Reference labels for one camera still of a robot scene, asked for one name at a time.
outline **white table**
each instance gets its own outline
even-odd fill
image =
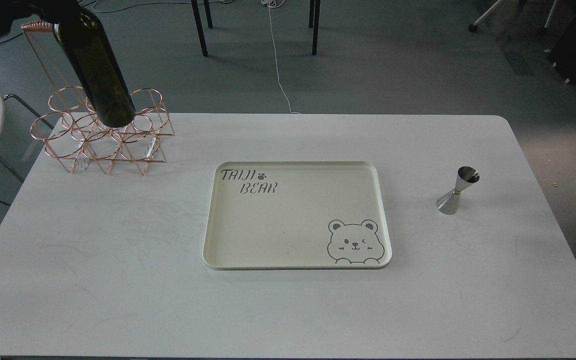
[[[576,357],[576,262],[503,118],[173,118],[144,177],[39,157],[0,226],[0,356]],[[375,166],[388,266],[203,263],[217,166],[292,160]],[[441,214],[460,166],[481,180]]]

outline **black chair leg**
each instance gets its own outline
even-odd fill
[[[206,11],[206,22],[208,23],[208,29],[213,28],[213,17],[210,15],[210,1],[203,0],[203,8]]]
[[[19,173],[17,171],[15,171],[15,169],[12,168],[12,166],[10,166],[6,161],[4,161],[4,159],[0,156],[0,163],[8,170],[10,171],[10,174],[13,174],[13,176],[19,180],[20,183],[24,183],[25,178],[22,175],[19,175]]]
[[[8,99],[14,99],[17,100],[21,105],[23,105],[23,107],[25,107],[26,109],[28,109],[29,112],[32,112],[32,114],[38,118],[42,117],[39,112],[35,111],[35,109],[33,109],[32,107],[30,107],[30,105],[28,105],[28,103],[26,101],[24,101],[22,98],[20,98],[19,96],[15,95],[14,93],[9,93],[6,96],[3,96],[3,100],[6,101]],[[48,121],[46,121],[45,118],[42,118],[41,121],[47,126],[49,127],[51,130],[55,129],[54,126],[50,125],[50,123]]]
[[[320,32],[320,5],[322,0],[314,0],[315,3],[315,15],[314,15],[314,25],[312,32],[312,54],[317,55],[317,40]]]
[[[190,0],[192,4],[192,14],[194,14],[194,24],[197,25],[197,35],[199,36],[199,45],[201,45],[201,54],[204,57],[208,56],[208,49],[206,48],[206,39],[204,38],[204,27],[202,25],[202,19],[199,17],[199,5],[197,0]]]
[[[308,16],[308,27],[313,28],[313,12],[315,11],[315,0],[310,0],[310,14]]]

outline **floor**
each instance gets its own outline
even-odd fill
[[[575,3],[560,5],[548,34],[537,29],[551,0],[529,0],[522,9],[506,1],[478,32],[469,32],[493,2],[323,1],[316,56],[308,0],[285,0],[270,10],[274,42],[269,10],[258,0],[215,2],[214,29],[205,29],[208,57],[201,55],[188,4],[101,13],[144,1],[86,3],[100,12],[128,88],[160,90],[170,112],[505,117],[576,258],[576,84],[564,84],[546,59]],[[9,37],[30,20],[16,21]],[[76,83],[52,35],[35,38]],[[17,94],[45,114],[53,91],[24,36],[0,44],[2,95]],[[34,120],[20,104],[6,102],[0,153],[22,175],[45,156],[29,136]],[[12,202],[20,186],[0,165],[0,200]],[[0,203],[0,223],[6,212]]]

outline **white cable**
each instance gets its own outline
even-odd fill
[[[268,9],[277,9],[281,7],[286,0],[281,0],[279,4],[277,4],[276,0],[261,0],[261,5],[265,5]]]
[[[290,100],[288,100],[286,91],[284,91],[284,87],[282,86],[282,82],[281,80],[279,80],[279,62],[277,61],[277,46],[275,45],[275,34],[273,34],[273,17],[270,15],[270,9],[276,9],[276,7],[268,6],[268,19],[270,20],[270,36],[272,37],[272,48],[274,49],[274,68],[277,71],[277,84],[279,84],[279,89],[281,89],[283,97],[286,98],[286,101],[288,102],[288,111],[290,111],[290,114],[301,114],[301,112],[293,111],[293,108],[290,105]]]

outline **tray rim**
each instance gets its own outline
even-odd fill
[[[290,166],[299,166],[299,165],[307,165],[307,166],[317,166],[317,164],[346,164],[346,165],[354,165],[354,166],[366,166],[370,170],[370,173],[375,178],[375,191],[377,196],[377,206],[383,216],[384,220],[384,235],[388,241],[384,241],[384,255],[383,263],[380,262],[377,265],[370,265],[370,266],[359,266],[359,265],[336,265],[336,266],[220,266],[216,264],[210,263],[206,259],[206,242],[208,241],[208,228],[211,222],[211,214],[213,211],[213,207],[215,206],[215,189],[218,181],[218,174],[220,170],[224,168],[228,164],[290,164]],[[386,221],[386,211],[384,210],[384,199],[382,198],[382,188],[379,182],[379,176],[377,173],[377,168],[368,161],[362,160],[331,160],[331,161],[301,161],[301,160],[294,160],[294,161],[226,161],[219,164],[214,171],[214,177],[212,180],[212,189],[210,191],[210,208],[208,208],[208,219],[206,220],[206,229],[205,235],[203,237],[203,247],[201,249],[201,259],[203,263],[208,266],[210,269],[217,270],[217,271],[281,271],[281,270],[362,270],[362,271],[369,271],[369,270],[378,270],[384,268],[386,265],[390,264],[391,260],[393,259],[393,246],[391,244],[391,236],[388,230],[388,223]]]

